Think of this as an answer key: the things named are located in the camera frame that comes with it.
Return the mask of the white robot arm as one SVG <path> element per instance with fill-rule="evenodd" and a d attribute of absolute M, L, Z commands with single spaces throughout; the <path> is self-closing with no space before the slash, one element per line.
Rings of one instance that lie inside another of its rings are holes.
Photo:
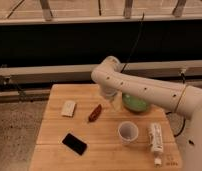
<path fill-rule="evenodd" d="M 191 121 L 182 171 L 202 171 L 202 89 L 187 84 L 126 75 L 114 56 L 106 57 L 92 73 L 103 97 L 118 91 L 184 116 Z"/>

